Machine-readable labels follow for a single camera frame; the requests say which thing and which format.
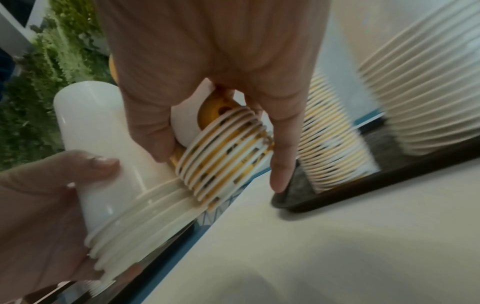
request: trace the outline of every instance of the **stacked cup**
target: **stacked cup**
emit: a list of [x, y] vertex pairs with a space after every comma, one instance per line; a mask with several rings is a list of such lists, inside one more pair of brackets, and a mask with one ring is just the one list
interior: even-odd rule
[[54, 107], [67, 150], [86, 150], [121, 163], [111, 180], [78, 185], [88, 231], [85, 245], [91, 248], [90, 257], [98, 259], [94, 268], [105, 271], [99, 282], [91, 282], [92, 294], [102, 292], [208, 207], [229, 199], [273, 153], [271, 136], [246, 107], [223, 107], [186, 150], [177, 150], [178, 162], [169, 164], [156, 163], [131, 139], [114, 85], [70, 85], [57, 93]]
[[405, 153], [480, 135], [480, 2], [450, 1], [359, 68]]
[[298, 159], [316, 193], [378, 171], [363, 138], [320, 73], [310, 83]]

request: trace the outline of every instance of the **white countertop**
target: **white countertop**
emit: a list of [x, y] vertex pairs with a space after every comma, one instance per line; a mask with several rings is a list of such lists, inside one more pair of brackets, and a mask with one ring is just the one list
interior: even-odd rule
[[144, 301], [478, 303], [480, 160], [311, 213], [257, 178]]

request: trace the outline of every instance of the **fingernail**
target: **fingernail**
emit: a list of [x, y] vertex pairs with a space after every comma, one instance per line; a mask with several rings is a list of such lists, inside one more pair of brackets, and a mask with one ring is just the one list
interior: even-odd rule
[[115, 158], [106, 158], [106, 157], [97, 156], [91, 160], [91, 166], [95, 169], [105, 169], [105, 168], [112, 167], [118, 162], [119, 160]]

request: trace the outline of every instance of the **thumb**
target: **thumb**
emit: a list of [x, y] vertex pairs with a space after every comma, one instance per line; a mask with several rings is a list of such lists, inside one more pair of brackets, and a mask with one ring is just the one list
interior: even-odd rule
[[72, 182], [86, 184], [106, 179], [119, 168], [117, 159], [71, 150], [3, 172], [0, 180], [22, 192], [48, 194]]

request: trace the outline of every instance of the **person's right hand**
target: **person's right hand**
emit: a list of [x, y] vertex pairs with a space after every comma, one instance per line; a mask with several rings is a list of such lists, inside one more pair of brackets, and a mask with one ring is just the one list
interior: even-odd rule
[[245, 94], [273, 124], [274, 191], [295, 168], [328, 0], [97, 0], [130, 134], [159, 162], [175, 138], [170, 108], [204, 78]]

